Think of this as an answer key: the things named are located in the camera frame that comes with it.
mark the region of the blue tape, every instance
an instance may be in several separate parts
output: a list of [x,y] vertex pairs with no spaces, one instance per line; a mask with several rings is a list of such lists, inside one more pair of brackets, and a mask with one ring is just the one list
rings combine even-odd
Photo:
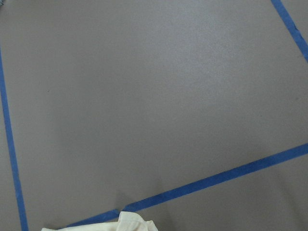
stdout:
[[115,219],[119,217],[119,215],[120,215],[119,210],[114,209],[114,210],[96,215],[94,217],[75,222],[73,224],[68,225],[67,227],[78,226],[78,225],[89,225],[89,224],[94,224],[94,223],[102,223],[102,222]]
[[305,155],[307,153],[308,153],[308,143],[292,148],[290,150],[275,154],[275,155],[271,155],[269,157],[265,157],[260,160],[256,160],[249,164],[236,167],[234,169],[213,175],[203,180],[199,180],[199,181],[181,186],[179,188],[176,188],[176,189],[173,189],[167,192],[163,192],[156,196],[152,196],[152,197],[143,199],[141,201],[134,202],[130,205],[127,205],[123,209],[123,211],[136,212],[136,211],[178,198],[180,196],[184,196],[184,195],[196,192],[198,190],[205,189],[205,188],[223,183],[225,181],[228,181],[228,180],[240,177],[240,176],[244,176],[246,174],[282,163],[284,161]]
[[15,196],[17,200],[21,230],[28,231],[26,209],[25,209],[25,203],[24,203],[24,198],[23,198],[23,192],[21,189],[21,183],[19,180],[18,165],[17,165],[17,158],[16,158],[16,152],[15,152],[15,146],[14,146],[13,132],[12,132],[12,127],[11,127],[9,105],[8,105],[8,99],[6,95],[5,82],[4,82],[1,51],[0,51],[0,92],[1,92],[1,101],[2,101],[6,139],[8,142],[8,148],[9,148],[9,154],[10,154],[10,162],[11,162],[11,168],[12,168],[12,173],[13,173]]
[[280,18],[283,20],[285,26],[289,30],[290,34],[293,37],[293,40],[297,44],[298,48],[302,52],[304,58],[308,62],[308,45],[304,38],[302,37],[300,31],[296,28],[294,21],[292,20],[291,16],[289,15],[288,11],[282,4],[280,0],[271,0],[274,7],[276,8]]

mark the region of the white cloth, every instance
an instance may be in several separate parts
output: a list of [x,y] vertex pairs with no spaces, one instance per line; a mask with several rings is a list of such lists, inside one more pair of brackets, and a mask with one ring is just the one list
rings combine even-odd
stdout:
[[[54,231],[43,228],[42,231]],[[97,223],[60,229],[57,231],[158,231],[154,222],[144,221],[140,215],[121,212],[117,222]]]

